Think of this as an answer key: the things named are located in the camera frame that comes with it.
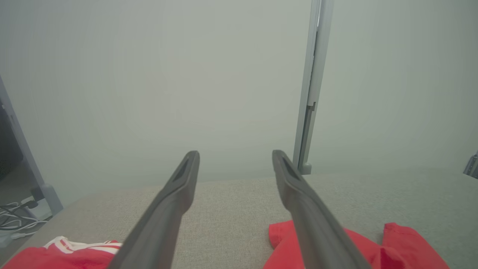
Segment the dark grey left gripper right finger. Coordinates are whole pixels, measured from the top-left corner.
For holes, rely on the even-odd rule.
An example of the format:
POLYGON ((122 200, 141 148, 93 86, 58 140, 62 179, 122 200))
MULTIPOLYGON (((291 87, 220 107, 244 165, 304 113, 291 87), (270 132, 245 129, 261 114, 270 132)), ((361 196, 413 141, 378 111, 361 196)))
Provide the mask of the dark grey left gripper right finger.
POLYGON ((372 269, 285 152, 273 150, 280 199, 290 212, 306 269, 372 269))

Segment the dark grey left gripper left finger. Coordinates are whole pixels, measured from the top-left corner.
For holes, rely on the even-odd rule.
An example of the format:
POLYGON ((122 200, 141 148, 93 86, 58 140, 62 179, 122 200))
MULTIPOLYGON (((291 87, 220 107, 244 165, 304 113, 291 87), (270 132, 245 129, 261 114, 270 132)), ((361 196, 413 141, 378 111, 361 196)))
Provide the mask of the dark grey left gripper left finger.
POLYGON ((181 218, 193 203, 199 165, 198 151, 184 156, 108 269, 171 269, 181 218))

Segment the red garment with white trim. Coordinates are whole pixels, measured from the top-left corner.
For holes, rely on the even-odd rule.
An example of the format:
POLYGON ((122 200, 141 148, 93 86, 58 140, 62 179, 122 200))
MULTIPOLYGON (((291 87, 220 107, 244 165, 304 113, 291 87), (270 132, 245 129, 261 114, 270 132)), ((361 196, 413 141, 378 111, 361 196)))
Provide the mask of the red garment with white trim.
MULTIPOLYGON (((381 244, 349 229, 345 232, 372 269, 450 269, 413 228, 386 223, 381 244)), ((292 220, 269 225, 273 253, 263 269, 306 269, 292 220)))

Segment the red Bulls 23 jersey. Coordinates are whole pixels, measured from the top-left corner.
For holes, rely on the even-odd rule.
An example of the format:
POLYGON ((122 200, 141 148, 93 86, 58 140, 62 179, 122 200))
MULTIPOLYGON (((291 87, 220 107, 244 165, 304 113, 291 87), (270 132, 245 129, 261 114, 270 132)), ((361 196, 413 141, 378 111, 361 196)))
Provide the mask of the red Bulls 23 jersey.
POLYGON ((58 236, 20 251, 1 269, 107 269, 121 246, 116 240, 86 244, 58 236))

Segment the grey fabric sofa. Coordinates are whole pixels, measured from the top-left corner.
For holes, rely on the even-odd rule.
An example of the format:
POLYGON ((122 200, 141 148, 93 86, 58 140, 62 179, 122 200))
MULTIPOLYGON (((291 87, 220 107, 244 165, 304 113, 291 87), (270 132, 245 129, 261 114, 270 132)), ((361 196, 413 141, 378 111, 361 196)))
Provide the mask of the grey fabric sofa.
MULTIPOLYGON (((478 269, 478 179, 439 169, 307 175, 345 228, 377 243, 386 223, 420 233, 451 269, 478 269)), ((161 187, 103 191, 67 206, 17 254, 57 236, 74 242, 123 241, 161 187)), ((276 179, 198 182, 181 220, 173 267, 261 269, 273 249, 268 226, 290 220, 276 179)))

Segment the grey frame post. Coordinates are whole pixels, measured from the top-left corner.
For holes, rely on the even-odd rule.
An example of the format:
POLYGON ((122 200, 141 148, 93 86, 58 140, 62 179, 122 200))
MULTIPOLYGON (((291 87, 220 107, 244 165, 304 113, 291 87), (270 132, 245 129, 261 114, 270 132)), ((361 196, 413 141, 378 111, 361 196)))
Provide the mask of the grey frame post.
POLYGON ((33 173, 33 176, 37 182, 37 185, 40 187, 41 192, 43 193, 43 196, 45 197, 50 207, 52 215, 55 216, 60 211, 62 211, 63 205, 54 187, 46 183, 45 180, 43 179, 43 176, 41 175, 39 167, 34 159, 34 155, 31 152, 31 149, 28 145, 26 137, 19 124, 17 115, 15 114, 12 102, 10 100, 10 97, 8 96, 7 90, 5 88, 5 85, 1 76, 0 76, 0 102, 2 106, 4 107, 3 110, 5 110, 8 121, 10 122, 11 128, 13 130, 15 139, 19 145, 20 150, 22 151, 24 160, 26 161, 29 169, 33 173))

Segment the grey double partition post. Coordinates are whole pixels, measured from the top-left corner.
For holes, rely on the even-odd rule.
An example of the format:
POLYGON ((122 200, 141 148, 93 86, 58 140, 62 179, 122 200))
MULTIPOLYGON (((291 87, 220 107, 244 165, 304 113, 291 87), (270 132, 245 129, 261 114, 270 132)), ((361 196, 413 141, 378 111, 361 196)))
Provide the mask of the grey double partition post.
POLYGON ((318 100, 324 78, 335 0, 312 0, 297 132, 292 163, 302 175, 312 172, 308 162, 318 100))

